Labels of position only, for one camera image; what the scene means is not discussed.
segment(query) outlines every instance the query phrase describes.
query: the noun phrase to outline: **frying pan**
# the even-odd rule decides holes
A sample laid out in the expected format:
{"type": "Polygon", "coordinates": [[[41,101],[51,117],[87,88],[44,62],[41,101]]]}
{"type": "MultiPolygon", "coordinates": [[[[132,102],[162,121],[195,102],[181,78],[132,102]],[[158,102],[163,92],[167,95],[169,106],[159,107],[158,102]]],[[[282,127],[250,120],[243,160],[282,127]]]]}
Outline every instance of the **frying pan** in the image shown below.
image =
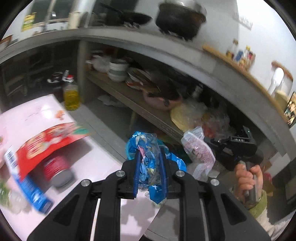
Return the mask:
{"type": "Polygon", "coordinates": [[[151,20],[150,16],[143,13],[138,13],[133,11],[120,11],[104,3],[100,3],[100,5],[103,6],[104,8],[110,9],[118,13],[119,15],[119,21],[117,23],[118,25],[122,25],[124,22],[130,23],[130,24],[137,23],[139,25],[142,25],[142,24],[148,23],[151,20]]]}

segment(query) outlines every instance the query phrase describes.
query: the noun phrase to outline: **green sleeve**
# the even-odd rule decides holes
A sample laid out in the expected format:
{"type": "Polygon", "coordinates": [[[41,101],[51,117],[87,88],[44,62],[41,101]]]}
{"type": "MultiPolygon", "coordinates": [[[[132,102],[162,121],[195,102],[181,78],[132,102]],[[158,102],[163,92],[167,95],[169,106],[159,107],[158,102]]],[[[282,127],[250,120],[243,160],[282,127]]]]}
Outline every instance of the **green sleeve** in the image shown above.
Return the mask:
{"type": "Polygon", "coordinates": [[[249,212],[254,218],[258,218],[260,214],[262,214],[262,212],[266,209],[266,207],[267,207],[267,195],[266,195],[266,192],[262,190],[261,200],[255,207],[251,208],[249,212]]]}

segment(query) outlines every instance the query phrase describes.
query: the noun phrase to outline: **white bowl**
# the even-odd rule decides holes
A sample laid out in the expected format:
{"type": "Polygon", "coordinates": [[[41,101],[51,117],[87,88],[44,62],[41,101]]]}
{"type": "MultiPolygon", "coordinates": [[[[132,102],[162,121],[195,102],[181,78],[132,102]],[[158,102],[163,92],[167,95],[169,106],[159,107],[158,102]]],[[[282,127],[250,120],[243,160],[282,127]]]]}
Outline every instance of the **white bowl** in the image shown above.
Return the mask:
{"type": "Polygon", "coordinates": [[[126,72],[128,69],[129,63],[123,59],[114,59],[110,61],[109,69],[114,71],[124,71],[126,72]]]}
{"type": "Polygon", "coordinates": [[[115,75],[108,72],[108,77],[114,82],[123,82],[127,78],[127,75],[115,75]]]}

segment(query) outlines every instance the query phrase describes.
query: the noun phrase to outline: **red can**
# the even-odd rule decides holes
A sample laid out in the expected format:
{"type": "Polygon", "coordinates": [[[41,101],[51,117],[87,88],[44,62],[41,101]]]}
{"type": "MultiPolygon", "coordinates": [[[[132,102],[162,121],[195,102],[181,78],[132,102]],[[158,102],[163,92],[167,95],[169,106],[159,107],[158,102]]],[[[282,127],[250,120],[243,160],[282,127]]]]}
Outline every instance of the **red can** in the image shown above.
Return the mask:
{"type": "Polygon", "coordinates": [[[56,188],[66,185],[74,177],[67,160],[63,156],[47,159],[44,163],[44,173],[46,179],[56,188]]]}

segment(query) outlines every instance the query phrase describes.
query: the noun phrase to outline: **pink countertop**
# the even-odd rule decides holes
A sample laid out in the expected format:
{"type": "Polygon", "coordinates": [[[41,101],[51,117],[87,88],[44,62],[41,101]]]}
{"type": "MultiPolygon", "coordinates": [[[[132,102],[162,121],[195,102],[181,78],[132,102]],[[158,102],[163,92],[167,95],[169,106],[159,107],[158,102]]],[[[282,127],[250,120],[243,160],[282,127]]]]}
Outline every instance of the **pink countertop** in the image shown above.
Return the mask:
{"type": "MultiPolygon", "coordinates": [[[[1,126],[5,123],[4,126],[6,127],[2,129],[2,133],[9,137],[4,140],[4,148],[13,145],[13,148],[17,150],[24,142],[41,131],[60,123],[74,121],[67,112],[65,112],[63,120],[54,118],[55,113],[61,109],[63,107],[60,103],[53,96],[49,95],[24,103],[0,115],[1,126]]],[[[43,176],[41,166],[37,166],[31,175],[36,184],[46,191],[46,195],[54,201],[53,208],[83,179],[90,179],[92,182],[99,181],[105,179],[112,172],[121,169],[122,166],[121,162],[111,156],[91,137],[78,140],[64,147],[62,151],[63,155],[70,162],[71,170],[75,174],[75,181],[72,182],[70,187],[60,191],[50,187],[43,176]]],[[[7,185],[11,189],[19,190],[14,179],[8,176],[8,170],[5,165],[1,168],[0,173],[3,177],[8,178],[7,185]]],[[[11,213],[3,206],[0,207],[10,226],[23,241],[45,218],[44,214],[39,213],[32,207],[26,212],[21,212],[17,215],[11,213]]],[[[134,200],[122,199],[120,219],[121,241],[139,240],[153,221],[158,210],[159,208],[140,191],[134,200]]]]}

